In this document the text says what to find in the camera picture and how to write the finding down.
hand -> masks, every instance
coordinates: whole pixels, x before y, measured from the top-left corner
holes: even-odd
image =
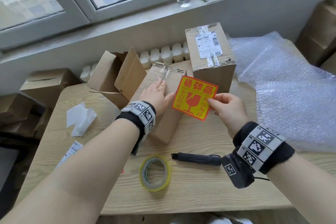
[[[215,115],[220,117],[232,139],[250,121],[244,102],[235,95],[229,93],[216,94],[214,99],[208,99],[208,103],[210,107],[215,109]]]
[[[139,100],[151,103],[155,108],[156,116],[159,116],[164,113],[175,96],[175,92],[172,92],[165,97],[165,90],[166,82],[159,79],[158,81],[153,82],[147,89],[143,90]]]

orange fragile sticker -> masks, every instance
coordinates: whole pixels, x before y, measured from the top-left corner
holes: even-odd
[[[208,98],[213,98],[218,86],[193,77],[183,76],[175,94],[173,108],[199,120],[209,112]]]

right hand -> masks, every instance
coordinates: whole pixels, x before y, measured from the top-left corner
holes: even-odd
[[[247,116],[244,102],[237,96],[229,93],[216,94],[214,99],[209,98],[208,103],[227,127],[233,139],[237,132],[250,121]]]

cable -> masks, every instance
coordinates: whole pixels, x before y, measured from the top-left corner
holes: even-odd
[[[269,179],[261,178],[261,177],[254,177],[254,179],[261,179],[261,180],[269,181]]]

wood grain surface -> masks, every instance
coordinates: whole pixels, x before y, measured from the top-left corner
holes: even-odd
[[[256,120],[253,88],[234,78],[231,93],[245,101],[250,118]],[[71,137],[73,126],[66,127],[66,111],[81,102],[85,102],[86,108],[92,107],[97,113],[97,118],[83,137]],[[70,86],[63,90],[16,203],[54,170],[75,140],[85,145],[110,125],[118,114],[119,110],[111,102],[100,93],[90,93],[86,84]],[[137,156],[129,158],[124,174],[115,184],[101,213],[182,213],[291,206],[269,181],[256,180],[246,189],[236,189],[222,167],[176,162],[170,157],[171,153],[177,152],[224,156],[232,150],[232,139],[213,112],[209,113],[206,121],[183,115],[169,145],[162,145],[155,139],[148,138],[140,146]],[[139,182],[139,168],[144,159],[152,154],[161,154],[172,167],[170,185],[159,192],[147,192]],[[302,155],[336,175],[336,154]]]

